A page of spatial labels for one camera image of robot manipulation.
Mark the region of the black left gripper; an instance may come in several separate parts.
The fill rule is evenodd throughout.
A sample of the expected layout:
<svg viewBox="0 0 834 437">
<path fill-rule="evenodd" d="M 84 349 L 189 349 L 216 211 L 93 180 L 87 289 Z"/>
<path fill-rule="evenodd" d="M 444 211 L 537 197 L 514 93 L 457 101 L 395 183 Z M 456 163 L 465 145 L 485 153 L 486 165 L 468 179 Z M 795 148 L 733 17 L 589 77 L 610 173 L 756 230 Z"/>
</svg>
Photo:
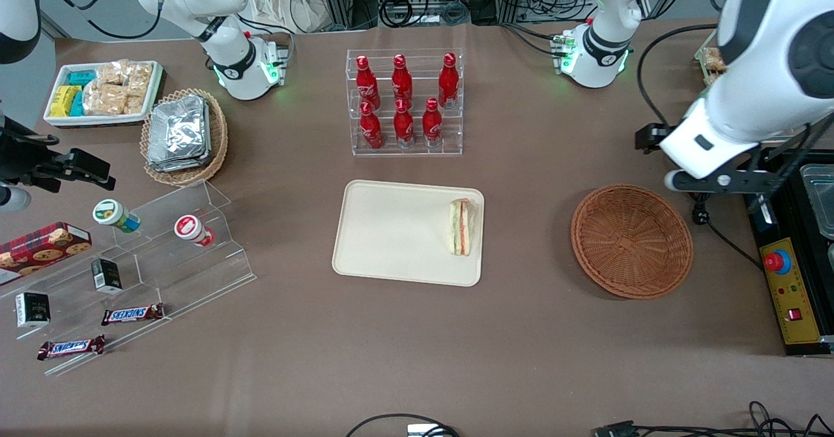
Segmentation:
<svg viewBox="0 0 834 437">
<path fill-rule="evenodd" d="M 680 125 L 673 126 L 661 140 L 661 125 L 649 124 L 644 127 L 644 135 L 635 136 L 635 148 L 644 154 L 662 150 L 664 153 L 680 153 L 684 134 Z"/>
</svg>

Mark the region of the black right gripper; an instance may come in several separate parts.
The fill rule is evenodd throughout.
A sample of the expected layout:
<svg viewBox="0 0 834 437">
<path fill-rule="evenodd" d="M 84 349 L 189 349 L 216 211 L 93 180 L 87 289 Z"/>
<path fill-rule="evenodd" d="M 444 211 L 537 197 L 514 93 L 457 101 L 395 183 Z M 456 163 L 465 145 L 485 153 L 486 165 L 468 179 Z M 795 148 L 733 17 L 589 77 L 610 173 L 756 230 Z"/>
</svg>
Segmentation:
<svg viewBox="0 0 834 437">
<path fill-rule="evenodd" d="M 116 179 L 109 176 L 110 164 L 81 149 L 70 149 L 63 155 L 63 166 L 71 174 L 40 174 L 38 168 L 50 166 L 60 153 L 50 149 L 60 139 L 41 135 L 9 117 L 2 117 L 1 182 L 34 186 L 59 193 L 63 181 L 80 181 L 113 191 Z"/>
</svg>

